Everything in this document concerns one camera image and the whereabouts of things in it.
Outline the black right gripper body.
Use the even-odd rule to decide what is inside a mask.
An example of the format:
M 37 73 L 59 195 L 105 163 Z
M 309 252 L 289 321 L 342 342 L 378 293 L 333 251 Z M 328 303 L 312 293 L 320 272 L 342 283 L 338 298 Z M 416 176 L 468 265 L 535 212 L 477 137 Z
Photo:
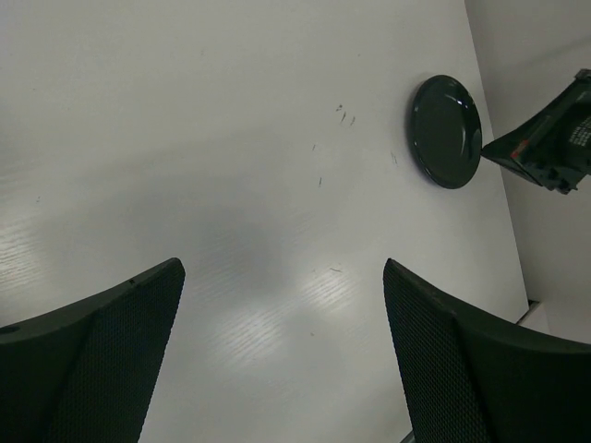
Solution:
M 543 110 L 481 155 L 549 191 L 575 190 L 590 175 L 590 71 L 580 70 Z

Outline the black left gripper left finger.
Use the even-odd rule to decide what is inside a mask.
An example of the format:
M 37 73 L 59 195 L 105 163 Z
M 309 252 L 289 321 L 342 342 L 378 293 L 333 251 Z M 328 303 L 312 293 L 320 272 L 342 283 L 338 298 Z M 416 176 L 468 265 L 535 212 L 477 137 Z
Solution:
M 2 441 L 139 441 L 185 277 L 170 258 L 2 327 Z

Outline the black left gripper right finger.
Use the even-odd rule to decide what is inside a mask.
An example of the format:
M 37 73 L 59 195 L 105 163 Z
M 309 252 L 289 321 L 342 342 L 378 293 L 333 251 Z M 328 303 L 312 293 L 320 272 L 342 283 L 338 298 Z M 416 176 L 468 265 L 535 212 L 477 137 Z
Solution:
M 589 441 L 588 344 L 491 315 L 393 259 L 383 289 L 413 441 Z

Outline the dark green round plate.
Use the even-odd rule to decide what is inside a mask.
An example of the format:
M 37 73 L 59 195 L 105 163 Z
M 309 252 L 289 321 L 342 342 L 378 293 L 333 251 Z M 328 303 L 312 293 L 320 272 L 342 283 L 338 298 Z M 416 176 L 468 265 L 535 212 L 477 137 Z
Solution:
M 436 75 L 417 88 L 406 134 L 416 165 L 437 186 L 459 189 L 474 177 L 483 144 L 475 101 L 456 78 Z

